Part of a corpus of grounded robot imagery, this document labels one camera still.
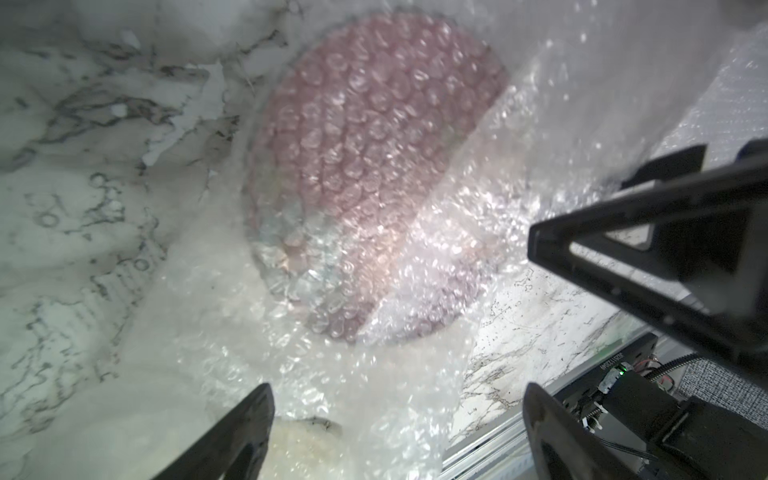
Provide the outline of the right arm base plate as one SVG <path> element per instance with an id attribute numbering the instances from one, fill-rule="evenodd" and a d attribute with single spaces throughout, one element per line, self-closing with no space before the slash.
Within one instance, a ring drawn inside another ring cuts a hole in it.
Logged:
<path id="1" fill-rule="evenodd" d="M 555 389 L 553 397 L 566 408 L 573 408 L 581 400 L 590 398 L 608 372 L 616 366 L 627 364 L 630 367 L 649 358 L 655 350 L 659 337 L 653 333 L 644 333 L 635 340 L 624 344 L 614 353 L 606 354 L 591 361 L 584 369 L 567 382 Z"/>

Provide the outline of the bubble wrap around orange plate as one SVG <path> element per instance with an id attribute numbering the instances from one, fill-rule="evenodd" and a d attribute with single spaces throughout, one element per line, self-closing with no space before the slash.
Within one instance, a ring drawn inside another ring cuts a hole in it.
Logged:
<path id="1" fill-rule="evenodd" d="M 744 144 L 767 136 L 767 25 L 733 47 L 712 84 L 660 143 L 665 155 L 705 144 L 704 167 L 732 162 Z"/>

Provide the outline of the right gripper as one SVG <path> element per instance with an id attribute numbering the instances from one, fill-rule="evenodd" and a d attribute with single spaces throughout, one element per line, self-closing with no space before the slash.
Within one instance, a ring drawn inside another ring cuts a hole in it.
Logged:
<path id="1" fill-rule="evenodd" d="M 767 141 L 755 139 L 729 165 L 661 182 L 529 230 L 528 250 L 542 252 L 650 224 L 650 237 L 642 243 L 618 243 L 617 259 L 682 283 L 713 314 L 570 253 L 530 253 L 528 258 L 721 366 L 765 384 L 767 335 L 723 314 L 767 313 L 766 199 Z"/>

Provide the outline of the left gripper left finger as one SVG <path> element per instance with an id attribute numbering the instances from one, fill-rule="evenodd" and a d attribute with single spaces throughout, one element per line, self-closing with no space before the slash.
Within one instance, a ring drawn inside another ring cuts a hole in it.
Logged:
<path id="1" fill-rule="evenodd" d="M 274 416 L 273 392 L 263 383 L 155 479 L 257 478 L 268 452 Z"/>

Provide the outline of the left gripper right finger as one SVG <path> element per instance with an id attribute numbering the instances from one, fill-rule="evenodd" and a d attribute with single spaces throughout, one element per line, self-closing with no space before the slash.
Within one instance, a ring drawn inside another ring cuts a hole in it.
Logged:
<path id="1" fill-rule="evenodd" d="M 540 385 L 527 385 L 522 414 L 536 474 L 540 479 L 611 480 L 637 477 Z"/>

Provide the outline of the bubble dark red plate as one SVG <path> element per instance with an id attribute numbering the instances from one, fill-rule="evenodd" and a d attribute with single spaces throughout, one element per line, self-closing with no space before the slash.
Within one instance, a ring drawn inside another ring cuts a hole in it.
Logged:
<path id="1" fill-rule="evenodd" d="M 267 383 L 342 427 L 342 479 L 435 478 L 529 226 L 612 189 L 729 35 L 722 1 L 318 5 L 27 477 L 153 478 Z"/>

